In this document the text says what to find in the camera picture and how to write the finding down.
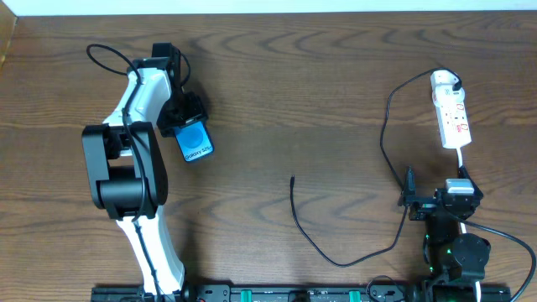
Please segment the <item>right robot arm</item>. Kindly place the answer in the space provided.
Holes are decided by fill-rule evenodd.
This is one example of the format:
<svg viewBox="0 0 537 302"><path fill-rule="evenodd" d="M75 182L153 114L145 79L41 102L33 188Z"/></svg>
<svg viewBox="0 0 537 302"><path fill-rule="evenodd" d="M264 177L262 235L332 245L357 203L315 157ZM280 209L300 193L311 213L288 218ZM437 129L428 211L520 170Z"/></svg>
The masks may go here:
<svg viewBox="0 0 537 302"><path fill-rule="evenodd" d="M425 224L422 251L430 275L406 290L408 301L480 301L491 246L461 227L472 216L483 193L465 167L432 196L418 196L414 171L407 168L399 204L411 221Z"/></svg>

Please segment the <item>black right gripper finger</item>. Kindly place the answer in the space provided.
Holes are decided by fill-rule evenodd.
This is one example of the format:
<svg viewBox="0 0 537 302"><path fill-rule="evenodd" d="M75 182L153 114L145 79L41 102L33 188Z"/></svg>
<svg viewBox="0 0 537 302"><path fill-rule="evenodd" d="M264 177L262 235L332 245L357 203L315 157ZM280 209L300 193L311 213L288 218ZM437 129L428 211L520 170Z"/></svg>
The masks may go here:
<svg viewBox="0 0 537 302"><path fill-rule="evenodd" d="M406 199L411 196L416 196L416 185L415 185L415 177L414 177L414 170L409 166L406 169L406 177L404 182L404 188L402 190L401 195Z"/></svg>
<svg viewBox="0 0 537 302"><path fill-rule="evenodd" d="M464 165L458 168L457 175L458 175L458 178L459 178L459 179L469 180L469 181L471 182L471 184L472 184L472 187L473 187L474 189L477 188L477 185L476 185L475 182L472 180L471 176L470 176L469 173L467 172L467 168L466 168Z"/></svg>

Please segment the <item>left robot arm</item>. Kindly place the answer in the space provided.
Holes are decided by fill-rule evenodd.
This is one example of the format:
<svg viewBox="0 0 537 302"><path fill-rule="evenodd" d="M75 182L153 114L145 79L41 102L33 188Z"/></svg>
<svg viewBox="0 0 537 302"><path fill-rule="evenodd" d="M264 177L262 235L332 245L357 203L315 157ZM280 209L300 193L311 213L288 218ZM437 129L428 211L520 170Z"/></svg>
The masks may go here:
<svg viewBox="0 0 537 302"><path fill-rule="evenodd" d="M201 98L184 86L186 56L155 43L149 57L127 60L128 86L114 111L84 128L81 140L91 198L127 236L143 282L95 287L93 301L194 301L164 214L169 181L156 136L174 138L187 163L214 151Z"/></svg>

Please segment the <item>blue Galaxy smartphone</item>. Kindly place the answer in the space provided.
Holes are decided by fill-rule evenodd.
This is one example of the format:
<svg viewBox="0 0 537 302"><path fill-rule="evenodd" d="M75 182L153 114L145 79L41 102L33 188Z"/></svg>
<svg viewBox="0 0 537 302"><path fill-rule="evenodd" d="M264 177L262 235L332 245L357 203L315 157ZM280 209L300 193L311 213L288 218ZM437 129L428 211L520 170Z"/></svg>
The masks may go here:
<svg viewBox="0 0 537 302"><path fill-rule="evenodd" d="M174 128L175 138L186 162L194 162L214 151L214 146L203 122L194 122L183 128Z"/></svg>

